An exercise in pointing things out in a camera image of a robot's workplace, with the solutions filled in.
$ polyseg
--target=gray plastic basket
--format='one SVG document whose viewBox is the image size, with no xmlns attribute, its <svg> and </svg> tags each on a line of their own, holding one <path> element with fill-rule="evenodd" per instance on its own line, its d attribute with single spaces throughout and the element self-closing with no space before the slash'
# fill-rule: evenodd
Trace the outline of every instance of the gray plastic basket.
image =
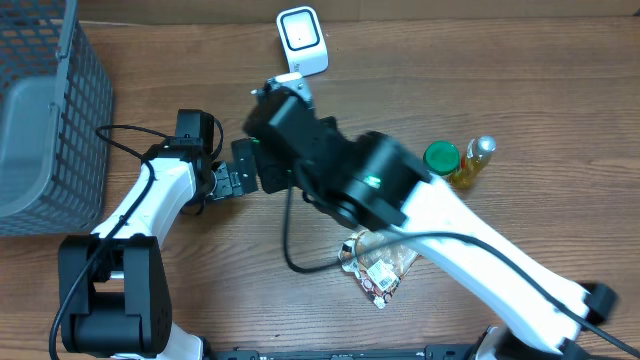
<svg viewBox="0 0 640 360">
<path fill-rule="evenodd" d="M 0 0 L 0 236 L 90 230 L 102 216 L 113 88 L 77 0 Z"/>
</svg>

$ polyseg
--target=wood grain surface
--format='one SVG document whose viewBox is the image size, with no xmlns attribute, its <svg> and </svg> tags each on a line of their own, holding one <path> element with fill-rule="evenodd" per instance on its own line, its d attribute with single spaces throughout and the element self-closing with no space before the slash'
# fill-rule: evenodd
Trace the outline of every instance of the wood grain surface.
<svg viewBox="0 0 640 360">
<path fill-rule="evenodd" d="M 80 0 L 80 20 L 133 24 L 270 23 L 309 5 L 320 21 L 631 16 L 640 0 Z"/>
<path fill-rule="evenodd" d="M 538 262 L 602 281 L 621 297 L 610 324 L 640 347 L 640 19 L 327 23 L 329 70 L 309 78 L 318 116 L 349 137 L 387 133 L 417 155 L 493 134 L 498 150 L 465 194 L 479 216 Z M 173 133 L 177 110 L 214 114 L 228 144 L 255 100 L 286 72 L 272 25 L 90 29 L 113 79 L 115 122 Z M 144 151 L 158 141 L 114 139 Z M 139 162 L 114 150 L 107 212 Z M 174 319 L 216 349 L 422 346 L 475 341 L 499 319 L 429 261 L 417 261 L 385 310 L 340 269 L 298 275 L 280 240 L 284 194 L 255 193 L 181 216 L 162 249 Z M 292 247 L 333 260 L 350 234 L 296 197 Z M 0 359 L 47 358 L 63 236 L 0 240 Z M 619 355 L 590 334 L 596 353 Z M 84 359 L 62 354 L 63 359 Z"/>
</svg>

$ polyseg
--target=white device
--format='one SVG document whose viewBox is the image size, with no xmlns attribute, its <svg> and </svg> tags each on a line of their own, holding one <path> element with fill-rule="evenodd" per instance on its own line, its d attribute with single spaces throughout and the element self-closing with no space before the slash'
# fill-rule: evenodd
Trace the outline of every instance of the white device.
<svg viewBox="0 0 640 360">
<path fill-rule="evenodd" d="M 285 10 L 278 14 L 276 22 L 289 72 L 307 76 L 329 67 L 329 54 L 315 10 L 309 6 Z"/>
</svg>

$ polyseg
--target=cable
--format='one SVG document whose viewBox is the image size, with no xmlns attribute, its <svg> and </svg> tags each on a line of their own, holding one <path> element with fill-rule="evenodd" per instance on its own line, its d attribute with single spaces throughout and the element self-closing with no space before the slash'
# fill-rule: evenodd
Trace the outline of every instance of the cable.
<svg viewBox="0 0 640 360">
<path fill-rule="evenodd" d="M 288 242 L 289 242 L 289 213 L 291 211 L 291 198 L 293 197 L 293 182 L 292 182 L 292 176 L 289 177 L 289 187 L 288 187 L 288 191 L 287 191 L 287 200 L 286 200 L 286 205 L 285 205 L 285 214 L 284 214 L 284 222 L 283 222 L 283 226 L 282 226 L 282 242 L 283 242 L 283 251 L 284 251 L 284 258 L 285 261 L 287 263 L 287 265 L 289 266 L 289 268 L 297 273 L 301 273 L 301 274 L 312 274 L 312 273 L 317 273 L 317 272 L 321 272 L 321 271 L 325 271 L 328 269 L 331 269 L 333 267 L 339 267 L 342 266 L 343 263 L 346 263 L 347 260 L 345 260 L 344 262 L 341 260 L 336 260 L 334 262 L 325 264 L 325 265 L 320 265 L 320 266 L 315 266 L 315 267 L 311 267 L 311 268 L 303 268 L 300 267 L 298 265 L 296 265 L 290 257 L 289 254 L 289 248 L 288 248 Z M 366 251 L 364 251 L 361 254 L 354 254 L 354 257 L 360 258 L 362 256 L 365 256 L 369 253 L 372 253 L 374 251 L 380 250 L 382 248 L 385 247 L 389 247 L 389 246 L 393 246 L 402 242 L 406 242 L 409 240 L 413 240 L 413 239 L 417 239 L 417 238 L 423 238 L 423 237 L 430 237 L 430 238 L 449 238 L 449 239 L 455 239 L 455 240 L 459 240 L 462 241 L 466 244 L 471 244 L 474 246 L 477 246 L 481 249 L 483 249 L 484 251 L 490 253 L 491 255 L 495 256 L 496 258 L 498 258 L 498 260 L 502 261 L 504 264 L 506 264 L 509 268 L 511 268 L 516 274 L 520 275 L 520 277 L 522 277 L 531 287 L 533 287 L 536 291 L 538 291 L 538 293 L 540 293 L 540 295 L 542 295 L 543 298 L 545 298 L 545 300 L 547 300 L 548 302 L 550 302 L 553 306 L 555 306 L 558 310 L 560 310 L 560 312 L 562 312 L 563 314 L 565 314 L 568 318 L 570 318 L 571 320 L 575 321 L 576 323 L 578 323 L 580 326 L 582 326 L 583 328 L 593 332 L 594 334 L 598 335 L 599 337 L 601 337 L 602 339 L 606 340 L 607 342 L 611 343 L 612 345 L 616 346 L 617 348 L 619 348 L 620 350 L 640 359 L 640 351 L 638 351 L 637 349 L 634 349 L 633 347 L 629 346 L 628 344 L 624 343 L 623 341 L 617 339 L 616 337 L 614 337 L 613 335 L 610 335 L 609 333 L 607 333 L 606 331 L 598 328 L 597 326 L 592 325 L 591 323 L 589 323 L 587 320 L 583 319 L 581 316 L 577 315 L 576 313 L 574 313 L 573 311 L 571 311 L 569 308 L 567 308 L 566 305 L 564 305 L 564 303 L 562 303 L 560 300 L 554 298 L 551 294 L 549 294 L 542 286 L 540 286 L 540 284 L 538 284 L 535 280 L 533 280 L 533 278 L 531 278 L 531 276 L 529 276 L 529 274 L 527 274 L 524 270 L 522 270 L 522 268 L 520 268 L 516 263 L 514 263 L 511 259 L 509 259 L 507 256 L 505 256 L 504 254 L 502 254 L 500 251 L 498 251 L 497 249 L 495 249 L 494 247 L 492 247 L 491 245 L 481 241 L 478 238 L 475 238 L 473 236 L 468 236 L 468 235 L 464 235 L 464 234 L 459 234 L 459 233 L 453 233 L 453 232 L 422 232 L 422 233 L 411 233 L 411 234 L 404 234 L 400 231 L 395 231 L 395 230 L 391 230 L 392 232 L 400 235 L 399 238 L 397 239 L 392 239 L 384 244 L 378 245 L 378 246 L 374 246 L 372 248 L 367 249 Z"/>
<path fill-rule="evenodd" d="M 157 135 L 160 137 L 163 137 L 165 139 L 170 139 L 171 136 L 161 133 L 159 131 L 155 131 L 155 130 L 151 130 L 151 129 L 147 129 L 147 128 L 143 128 L 143 127 L 139 127 L 139 126 L 134 126 L 134 125 L 105 125 L 105 126 L 100 126 L 99 128 L 97 128 L 95 130 L 96 135 L 98 135 L 98 137 L 100 139 L 102 139 L 102 141 L 106 141 L 108 144 L 116 146 L 115 141 L 112 141 L 111 139 L 107 138 L 106 136 L 100 134 L 100 131 L 102 130 L 108 130 L 108 129 L 127 129 L 127 130 L 135 130 L 135 131 L 141 131 L 141 132 L 146 132 L 147 134 L 153 134 L 153 135 Z"/>
<path fill-rule="evenodd" d="M 153 170 L 153 166 L 151 165 L 149 160 L 146 160 L 142 156 L 142 154 L 136 152 L 135 150 L 133 150 L 131 148 L 128 148 L 128 147 L 126 147 L 126 146 L 124 146 L 124 145 L 122 145 L 120 143 L 117 143 L 117 142 L 115 142 L 115 141 L 113 141 L 113 140 L 109 139 L 108 137 L 106 137 L 106 136 L 101 134 L 101 131 L 108 130 L 108 129 L 136 130 L 136 131 L 142 131 L 142 132 L 146 132 L 146 133 L 149 133 L 149 134 L 161 136 L 161 137 L 164 137 L 165 139 L 170 139 L 171 138 L 169 135 L 166 135 L 166 134 L 154 131 L 154 130 L 141 128 L 141 127 L 138 127 L 138 126 L 132 126 L 132 125 L 105 125 L 105 126 L 100 126 L 99 128 L 97 128 L 95 130 L 95 134 L 102 141 L 106 142 L 109 145 L 113 145 L 113 146 L 117 147 L 118 149 L 121 149 L 121 150 L 123 150 L 123 151 L 125 151 L 125 152 L 127 152 L 127 153 L 129 153 L 129 154 L 131 154 L 131 155 L 133 155 L 135 157 L 137 157 L 138 159 L 140 159 L 142 161 L 142 163 L 144 163 L 147 166 L 147 168 L 149 169 L 149 180 L 147 181 L 147 184 L 145 185 L 145 187 L 142 190 L 142 192 L 140 193 L 140 195 L 138 195 L 136 200 L 131 204 L 131 207 L 129 207 L 129 209 L 122 216 L 120 216 L 120 219 L 118 220 L 116 225 L 113 227 L 113 229 L 100 242 L 100 245 L 98 245 L 98 247 L 93 252 L 93 254 L 91 254 L 89 259 L 85 263 L 85 266 L 82 268 L 82 270 L 78 274 L 78 277 L 76 278 L 76 280 L 74 281 L 73 285 L 71 286 L 71 289 L 69 289 L 69 293 L 67 293 L 67 296 L 65 297 L 64 301 L 60 304 L 60 308 L 58 308 L 58 312 L 56 313 L 56 316 L 55 316 L 55 318 L 53 320 L 53 324 L 51 325 L 51 331 L 49 332 L 49 356 L 51 357 L 51 360 L 59 360 L 58 353 L 57 353 L 57 350 L 56 350 L 56 337 L 58 335 L 58 327 L 60 327 L 60 323 L 62 322 L 62 316 L 67 311 L 67 308 L 69 307 L 69 304 L 71 303 L 71 300 L 73 299 L 73 295 L 78 290 L 78 286 L 80 286 L 80 283 L 82 282 L 82 279 L 85 276 L 91 277 L 93 275 L 93 273 L 97 270 L 97 267 L 99 266 L 100 261 L 102 260 L 102 257 L 105 255 L 106 250 L 111 245 L 111 241 L 112 241 L 113 237 L 127 223 L 127 220 L 129 220 L 129 218 L 131 217 L 133 212 L 136 210 L 136 208 L 140 205 L 140 203 L 142 203 L 142 201 L 144 200 L 145 196 L 151 190 L 151 186 L 153 185 L 153 181 L 155 180 L 155 171 Z"/>
</svg>

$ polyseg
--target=food packet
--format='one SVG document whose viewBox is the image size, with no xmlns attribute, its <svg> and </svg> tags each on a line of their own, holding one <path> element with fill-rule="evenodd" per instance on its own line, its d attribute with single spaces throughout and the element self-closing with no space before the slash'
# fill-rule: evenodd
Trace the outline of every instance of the food packet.
<svg viewBox="0 0 640 360">
<path fill-rule="evenodd" d="M 385 241 L 382 234 L 362 230 L 352 234 L 342 244 L 338 254 L 338 258 L 343 261 L 344 271 L 354 274 L 369 299 L 380 309 L 384 309 L 389 303 L 402 279 L 409 272 L 409 268 L 418 258 L 418 253 L 402 244 L 397 244 L 382 247 L 359 259 L 347 259 L 356 254 L 362 254 Z"/>
</svg>

